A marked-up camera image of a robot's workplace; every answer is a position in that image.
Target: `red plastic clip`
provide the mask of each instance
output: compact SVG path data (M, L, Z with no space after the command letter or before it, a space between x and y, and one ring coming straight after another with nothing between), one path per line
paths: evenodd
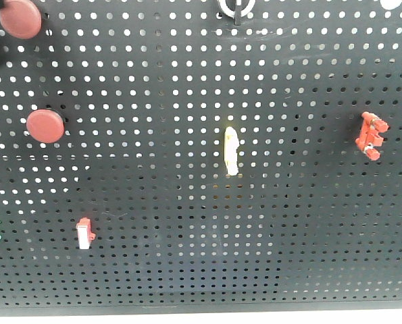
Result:
M81 218L79 223L76 224L78 230L79 249L88 250L91 241L95 239L95 234L91 233L91 220L89 218Z
M360 136L355 140L355 143L369 159L376 161L379 159L380 153L374 146L381 146L382 142L384 142L384 138L379 136L379 133L386 132L388 124L374 113L365 111L361 116L364 118L363 126L361 127Z

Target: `perforated metal panel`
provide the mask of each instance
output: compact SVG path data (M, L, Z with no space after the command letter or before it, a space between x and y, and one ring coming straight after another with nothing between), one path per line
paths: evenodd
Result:
M35 3L37 37L0 27L0 315L402 307L402 5Z

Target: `small red and white part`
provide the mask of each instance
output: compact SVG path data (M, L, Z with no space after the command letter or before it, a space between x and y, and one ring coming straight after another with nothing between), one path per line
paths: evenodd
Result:
M76 229L78 230L79 249L88 250L95 239L95 234L91 232L91 220L86 217L81 218L76 224Z

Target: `black pegboard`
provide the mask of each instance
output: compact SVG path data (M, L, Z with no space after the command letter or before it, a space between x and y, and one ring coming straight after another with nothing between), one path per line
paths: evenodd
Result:
M37 37L0 27L0 315L402 307L402 5L35 3Z

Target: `red cap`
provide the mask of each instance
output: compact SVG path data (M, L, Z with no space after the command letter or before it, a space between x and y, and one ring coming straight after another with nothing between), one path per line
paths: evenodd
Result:
M41 14L30 0L4 0L0 23L13 37L30 39L41 29Z
M377 159L380 158L381 154L378 152L378 150L374 148L368 148L366 150L366 155L368 156L369 159L372 161L376 161Z
M42 143L54 143L64 135L64 123L61 116L48 109L33 111L26 120L30 135Z

